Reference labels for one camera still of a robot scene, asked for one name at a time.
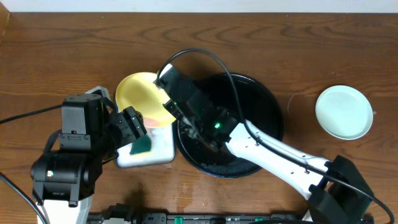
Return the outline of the green yellow sponge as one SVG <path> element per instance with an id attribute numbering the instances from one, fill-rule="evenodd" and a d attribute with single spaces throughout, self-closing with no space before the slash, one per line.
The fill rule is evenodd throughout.
<path id="1" fill-rule="evenodd" d="M 152 149 L 152 141 L 148 135 L 136 140 L 131 146 L 130 155 L 142 154 L 150 152 Z"/>

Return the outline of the yellow plate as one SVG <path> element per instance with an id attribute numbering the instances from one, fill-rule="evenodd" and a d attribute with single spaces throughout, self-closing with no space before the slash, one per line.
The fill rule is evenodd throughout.
<path id="1" fill-rule="evenodd" d="M 164 108 L 170 98 L 154 84 L 157 75 L 152 72 L 134 73 L 124 78 L 116 89 L 116 104 L 120 110 L 132 106 L 144 118 L 147 128 L 162 128 L 175 121 Z"/>

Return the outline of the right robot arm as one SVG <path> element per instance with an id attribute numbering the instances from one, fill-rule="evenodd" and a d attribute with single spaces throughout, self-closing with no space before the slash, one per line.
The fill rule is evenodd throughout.
<path id="1" fill-rule="evenodd" d="M 359 223 L 372 190 L 356 166 L 342 156 L 333 161 L 294 149 L 262 132 L 232 111 L 212 102 L 194 80 L 171 64 L 157 72 L 155 84 L 169 96 L 165 109 L 191 127 L 191 137 L 213 150 L 257 164 L 292 186 L 307 201 L 301 223 Z"/>

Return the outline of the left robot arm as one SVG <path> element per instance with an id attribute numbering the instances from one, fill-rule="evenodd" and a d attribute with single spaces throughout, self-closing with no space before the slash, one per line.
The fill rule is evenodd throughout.
<path id="1" fill-rule="evenodd" d="M 117 150 L 146 135 L 143 117 L 105 96 L 70 95 L 61 105 L 62 128 L 34 162 L 31 177 L 39 223 L 86 223 L 95 183 Z"/>

